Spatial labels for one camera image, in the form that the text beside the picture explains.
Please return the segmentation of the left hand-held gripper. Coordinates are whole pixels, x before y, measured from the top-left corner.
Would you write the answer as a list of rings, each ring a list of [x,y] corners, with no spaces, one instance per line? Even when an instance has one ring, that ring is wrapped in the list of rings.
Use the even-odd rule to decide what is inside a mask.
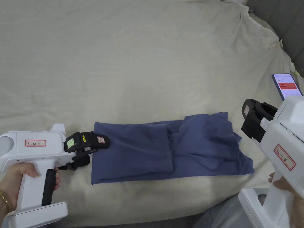
[[[90,154],[110,147],[110,139],[102,134],[76,132],[67,139],[63,124],[49,131],[9,131],[0,138],[0,169],[33,163],[39,176],[24,174],[18,193],[16,210],[4,220],[4,228],[38,228],[68,215],[66,202],[52,203],[55,167],[72,170],[89,165]],[[74,145],[74,151],[68,151]]]

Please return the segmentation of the person's right hand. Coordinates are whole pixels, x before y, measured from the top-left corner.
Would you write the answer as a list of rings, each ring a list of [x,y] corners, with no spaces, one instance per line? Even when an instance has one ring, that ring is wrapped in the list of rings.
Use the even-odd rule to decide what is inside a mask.
[[[292,212],[291,212],[291,227],[292,228],[303,228],[304,227],[304,199],[297,194],[297,192],[293,189],[293,187],[289,184],[289,182],[281,177],[279,180],[274,181],[275,173],[271,173],[269,175],[268,181],[273,183],[273,185],[283,191],[289,191],[294,195],[294,200],[292,204]]]

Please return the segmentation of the person's left hand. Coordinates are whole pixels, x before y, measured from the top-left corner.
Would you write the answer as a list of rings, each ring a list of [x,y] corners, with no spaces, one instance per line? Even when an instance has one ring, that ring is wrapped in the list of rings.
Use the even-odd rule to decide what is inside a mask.
[[[13,212],[16,209],[18,194],[21,186],[23,175],[26,174],[29,177],[39,177],[33,163],[21,163],[15,164],[9,168],[7,174],[0,182],[0,190],[3,193],[4,199],[8,202],[8,212]]]

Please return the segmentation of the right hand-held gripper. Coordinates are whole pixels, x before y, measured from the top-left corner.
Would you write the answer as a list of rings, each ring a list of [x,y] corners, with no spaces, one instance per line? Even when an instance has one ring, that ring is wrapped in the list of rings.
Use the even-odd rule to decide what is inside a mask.
[[[287,97],[279,108],[254,99],[242,106],[241,130],[273,164],[273,180],[284,177],[304,196],[304,98]],[[276,188],[244,188],[238,199],[254,228],[290,228],[293,195]]]

